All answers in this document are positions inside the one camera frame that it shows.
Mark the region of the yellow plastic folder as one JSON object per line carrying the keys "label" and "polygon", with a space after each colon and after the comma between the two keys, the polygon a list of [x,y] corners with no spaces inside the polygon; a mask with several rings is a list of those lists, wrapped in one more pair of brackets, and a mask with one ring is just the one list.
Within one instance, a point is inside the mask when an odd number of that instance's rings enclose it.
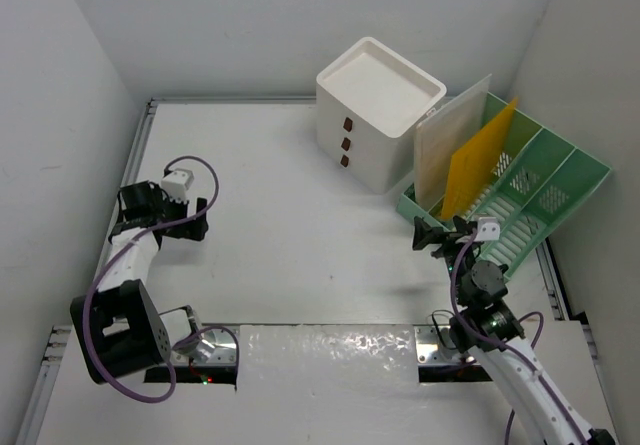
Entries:
{"label": "yellow plastic folder", "polygon": [[491,181],[518,105],[514,98],[451,157],[440,219],[464,215]]}

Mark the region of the clear document folder with paper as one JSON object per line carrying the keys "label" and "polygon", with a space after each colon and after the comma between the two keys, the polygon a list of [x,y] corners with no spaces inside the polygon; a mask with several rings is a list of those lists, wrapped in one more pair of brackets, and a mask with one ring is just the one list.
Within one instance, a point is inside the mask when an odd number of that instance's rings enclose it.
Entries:
{"label": "clear document folder with paper", "polygon": [[491,79],[487,75],[417,125],[414,193],[423,210],[443,197],[452,155],[480,130]]}

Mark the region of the white three-drawer cabinet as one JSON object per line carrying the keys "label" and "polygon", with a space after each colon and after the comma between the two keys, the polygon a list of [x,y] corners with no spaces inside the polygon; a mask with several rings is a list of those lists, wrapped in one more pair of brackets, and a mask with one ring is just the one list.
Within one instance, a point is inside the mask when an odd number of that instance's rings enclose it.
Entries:
{"label": "white three-drawer cabinet", "polygon": [[447,87],[380,41],[364,37],[316,77],[319,147],[376,194],[413,165],[416,126]]}

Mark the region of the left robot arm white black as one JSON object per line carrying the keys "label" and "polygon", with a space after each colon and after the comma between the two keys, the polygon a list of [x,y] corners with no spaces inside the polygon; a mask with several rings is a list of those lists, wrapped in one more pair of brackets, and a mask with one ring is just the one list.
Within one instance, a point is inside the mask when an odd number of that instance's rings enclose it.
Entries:
{"label": "left robot arm white black", "polygon": [[208,231],[205,215],[190,221],[188,190],[193,178],[184,170],[171,172],[160,183],[138,182],[121,188],[118,213],[109,243],[108,261],[89,305],[84,296],[70,305],[89,376],[96,384],[106,379],[91,359],[84,339],[83,318],[100,366],[115,378],[124,377],[171,356],[170,339],[160,314],[145,288],[149,269],[162,239],[200,242]]}

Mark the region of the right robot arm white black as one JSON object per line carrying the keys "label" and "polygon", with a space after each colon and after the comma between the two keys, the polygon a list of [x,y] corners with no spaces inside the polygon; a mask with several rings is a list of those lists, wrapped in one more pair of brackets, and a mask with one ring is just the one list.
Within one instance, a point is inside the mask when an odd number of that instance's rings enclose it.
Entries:
{"label": "right robot arm white black", "polygon": [[448,231],[416,216],[412,248],[435,245],[431,256],[447,265],[449,340],[456,355],[472,357],[484,370],[531,444],[613,444],[608,430],[594,427],[570,405],[538,360],[521,321],[504,302],[509,266],[479,256],[484,243],[500,238],[498,220],[456,216],[453,221],[454,229]]}

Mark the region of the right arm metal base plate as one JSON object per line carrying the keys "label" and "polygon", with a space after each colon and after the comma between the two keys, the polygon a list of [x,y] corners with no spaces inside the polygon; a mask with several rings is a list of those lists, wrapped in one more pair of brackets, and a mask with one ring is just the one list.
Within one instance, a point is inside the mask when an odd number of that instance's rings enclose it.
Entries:
{"label": "right arm metal base plate", "polygon": [[417,362],[420,366],[458,366],[475,364],[468,353],[462,354],[454,346],[448,325],[419,325],[414,327]]}

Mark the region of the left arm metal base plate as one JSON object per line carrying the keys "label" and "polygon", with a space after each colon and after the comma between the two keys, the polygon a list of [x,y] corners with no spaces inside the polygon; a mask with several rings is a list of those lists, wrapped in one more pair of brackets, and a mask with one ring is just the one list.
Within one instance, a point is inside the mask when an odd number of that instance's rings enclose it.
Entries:
{"label": "left arm metal base plate", "polygon": [[236,341],[240,329],[236,326],[216,327],[193,339],[189,344],[173,347],[179,361],[197,366],[232,366],[236,364]]}

